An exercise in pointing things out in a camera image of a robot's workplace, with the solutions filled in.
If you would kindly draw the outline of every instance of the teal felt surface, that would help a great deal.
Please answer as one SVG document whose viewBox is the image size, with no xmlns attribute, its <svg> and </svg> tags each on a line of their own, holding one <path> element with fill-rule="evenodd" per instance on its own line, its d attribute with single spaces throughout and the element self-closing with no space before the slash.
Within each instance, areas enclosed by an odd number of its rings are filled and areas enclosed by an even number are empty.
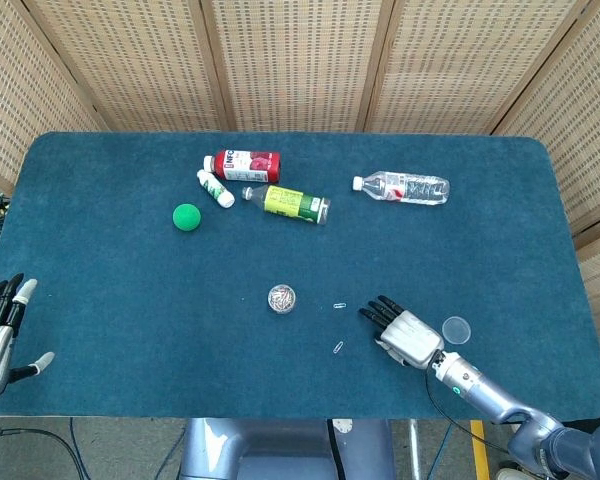
<svg viewBox="0 0 600 480">
<path fill-rule="evenodd" d="M 281 186 L 332 201 L 325 226 L 198 184 L 204 155 L 281 152 Z M 438 207 L 372 200 L 354 175 L 437 175 Z M 200 208 L 194 232 L 173 209 Z M 544 147 L 528 138 L 239 133 L 54 133 L 31 147 L 0 240 L 0 279 L 39 281 L 0 414 L 435 417 L 422 371 L 372 341 L 358 307 L 384 294 L 457 351 L 559 419 L 600 416 L 600 348 Z M 267 305 L 291 285 L 288 315 Z M 334 309 L 344 302 L 346 308 Z M 338 354 L 333 349 L 344 342 Z M 436 382 L 454 416 L 477 413 Z"/>
</svg>

